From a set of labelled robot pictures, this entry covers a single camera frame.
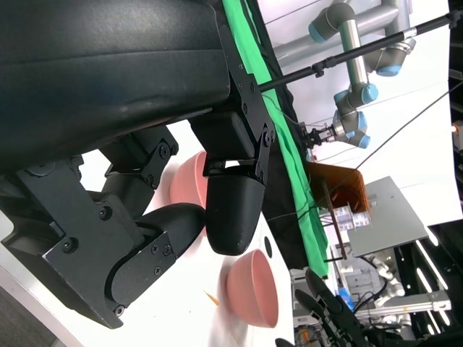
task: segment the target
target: blue joint cap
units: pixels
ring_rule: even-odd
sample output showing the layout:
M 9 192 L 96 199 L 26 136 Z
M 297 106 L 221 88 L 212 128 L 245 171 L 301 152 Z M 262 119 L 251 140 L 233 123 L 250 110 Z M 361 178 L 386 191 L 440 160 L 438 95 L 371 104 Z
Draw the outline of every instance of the blue joint cap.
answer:
M 373 83 L 368 83 L 362 89 L 362 102 L 366 105 L 378 98 L 378 88 Z
M 368 145 L 370 144 L 370 140 L 371 140 L 371 137 L 369 137 L 368 135 L 363 135 L 359 143 L 359 148 L 366 149 Z
M 320 36 L 320 34 L 318 33 L 318 31 L 315 29 L 315 26 L 310 23 L 309 25 L 309 34 L 310 34 L 310 37 L 313 38 L 313 40 L 316 42 L 316 43 L 323 43 L 325 42 L 326 40 L 324 38 L 322 38 Z
M 347 94 L 349 94 L 349 91 L 348 90 L 343 90 L 342 92 L 339 92 L 337 94 L 334 95 L 334 102 L 335 103 L 338 103 L 338 101 L 340 101 L 344 96 L 346 96 Z
M 389 67 L 383 67 L 376 70 L 376 74 L 379 74 L 383 77 L 394 77 L 399 74 L 401 68 L 402 67 L 400 65 L 391 65 Z
M 359 111 L 359 126 L 358 129 L 364 129 L 367 127 L 367 118 L 363 112 Z

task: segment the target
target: orange object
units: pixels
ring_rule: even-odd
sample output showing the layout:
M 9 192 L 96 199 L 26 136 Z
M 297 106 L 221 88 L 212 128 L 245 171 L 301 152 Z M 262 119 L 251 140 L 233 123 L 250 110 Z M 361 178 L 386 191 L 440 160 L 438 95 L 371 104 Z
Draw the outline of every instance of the orange object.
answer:
M 226 279 L 229 308 L 247 324 L 275 327 L 279 307 L 275 280 L 266 256 L 256 249 L 233 264 Z
M 315 201 L 321 207 L 327 207 L 322 181 L 326 182 L 334 208 L 349 205 L 353 213 L 370 210 L 368 196 L 363 182 L 363 176 L 353 168 L 307 163 L 310 172 L 310 188 Z
M 201 151 L 185 161 L 172 179 L 171 203 L 189 202 L 205 208 L 208 179 L 203 176 L 206 152 Z M 205 228 L 201 236 L 206 236 Z
M 212 295 L 206 293 L 206 291 L 204 291 L 204 293 L 205 293 L 205 295 L 209 296 L 209 299 L 212 300 L 212 302 L 213 302 L 214 304 L 216 304 L 216 306 L 220 306 L 219 300 L 217 300 L 216 298 L 214 298 Z

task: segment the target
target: bolt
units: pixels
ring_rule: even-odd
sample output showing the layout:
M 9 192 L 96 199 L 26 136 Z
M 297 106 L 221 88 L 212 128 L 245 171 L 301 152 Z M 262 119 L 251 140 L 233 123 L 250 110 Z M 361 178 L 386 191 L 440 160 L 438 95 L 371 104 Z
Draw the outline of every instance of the bolt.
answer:
M 161 156 L 161 158 L 166 159 L 167 149 L 164 146 L 161 146 L 159 148 L 159 155 Z
M 113 210 L 109 206 L 105 206 L 98 214 L 101 220 L 108 220 L 113 215 Z
M 270 141 L 271 141 L 271 138 L 270 138 L 270 134 L 268 132 L 266 132 L 266 135 L 265 137 L 263 138 L 263 144 L 268 147 L 270 146 Z
M 69 237 L 68 239 L 64 240 L 64 243 L 61 247 L 64 253 L 70 254 L 73 253 L 77 249 L 78 241 L 73 237 Z
M 167 257 L 167 256 L 168 256 L 169 254 L 171 254 L 171 253 L 172 253 L 172 247 L 171 247 L 170 244 L 168 244 L 168 245 L 166 245 L 166 246 L 164 247 L 164 252 L 163 252 L 163 254 Z
M 146 177 L 146 181 L 147 181 L 147 183 L 148 183 L 149 185 L 153 184 L 153 181 L 154 181 L 153 175 L 148 175 L 148 176 Z
M 125 307 L 122 305 L 119 305 L 114 309 L 114 313 L 116 314 L 117 317 L 121 317 L 121 315 L 124 313 Z

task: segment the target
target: pink ceramic bowl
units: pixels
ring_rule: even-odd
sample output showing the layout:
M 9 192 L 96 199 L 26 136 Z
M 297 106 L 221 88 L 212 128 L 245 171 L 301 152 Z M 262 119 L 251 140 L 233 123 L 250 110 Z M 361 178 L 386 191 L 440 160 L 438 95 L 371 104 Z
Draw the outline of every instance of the pink ceramic bowl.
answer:
M 229 308 L 247 324 L 275 327 L 278 296 L 266 256 L 256 249 L 233 264 L 226 279 Z
M 185 161 L 172 179 L 171 203 L 189 202 L 205 208 L 208 191 L 208 179 L 203 176 L 205 151 L 201 151 Z

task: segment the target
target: white wall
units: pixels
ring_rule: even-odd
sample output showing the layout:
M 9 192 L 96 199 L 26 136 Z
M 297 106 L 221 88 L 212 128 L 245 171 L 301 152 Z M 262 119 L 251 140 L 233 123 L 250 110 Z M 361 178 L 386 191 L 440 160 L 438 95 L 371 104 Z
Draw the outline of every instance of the white wall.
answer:
M 260 0 L 274 46 L 307 35 L 307 26 L 331 0 Z M 361 12 L 368 4 L 379 1 L 353 0 Z M 412 0 L 412 25 L 441 16 L 449 10 L 446 0 Z M 416 116 L 430 102 L 447 91 L 449 70 L 449 36 L 447 27 L 416 37 L 417 45 L 407 57 L 399 76 L 370 76 L 379 89 L 376 102 L 363 108 L 371 136 L 367 150 L 353 149 L 324 163 L 355 167 L 400 126 Z M 380 38 L 368 35 L 363 43 Z M 284 67 L 290 73 L 342 52 L 341 46 Z M 331 123 L 336 107 L 333 95 L 349 87 L 345 64 L 327 69 L 319 79 L 308 77 L 293 82 L 294 109 L 300 121 L 308 124 Z M 360 169 L 365 183 L 391 176 L 425 225 L 463 218 L 454 179 L 450 133 L 449 98 L 410 124 Z M 314 154 L 323 160 L 351 146 L 335 142 L 316 147 Z

